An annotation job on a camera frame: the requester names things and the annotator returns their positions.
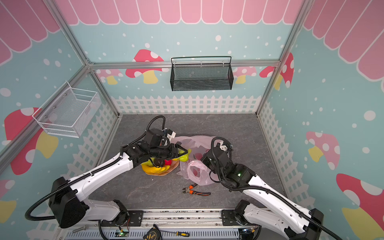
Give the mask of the pink plastic bag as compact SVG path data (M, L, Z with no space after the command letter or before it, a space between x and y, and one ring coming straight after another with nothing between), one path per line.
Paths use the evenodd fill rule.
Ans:
M211 136L180 136L171 140L172 144L180 142L183 148L190 151L188 160L180 162L178 175L199 186L207 186L219 181L218 176L214 173L210 174L211 170L202 163L203 155L211 149L213 138Z

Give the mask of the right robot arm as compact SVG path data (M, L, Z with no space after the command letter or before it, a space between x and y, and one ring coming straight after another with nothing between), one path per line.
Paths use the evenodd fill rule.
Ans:
M264 208L248 201L240 201L235 209L238 222L259 225L283 236L287 240L318 240L326 233L335 240L340 237L323 226L324 215L317 209L309 210L280 194L243 164L232 161L232 144L214 137L210 150L202 163L218 176L219 183L230 192L241 192Z

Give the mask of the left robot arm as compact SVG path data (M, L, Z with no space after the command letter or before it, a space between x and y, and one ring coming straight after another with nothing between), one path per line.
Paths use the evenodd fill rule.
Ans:
M56 179L51 192L27 209L26 220L56 220L62 229L81 221L125 224L129 220L129 212L121 201L95 201L90 200L89 195L115 177L144 163L150 163L156 171L166 172L170 169L166 161L187 160L189 150L180 142L171 142L175 135L165 125L161 129L152 129L148 125L140 137L121 146L119 153L105 163L68 180L63 177Z

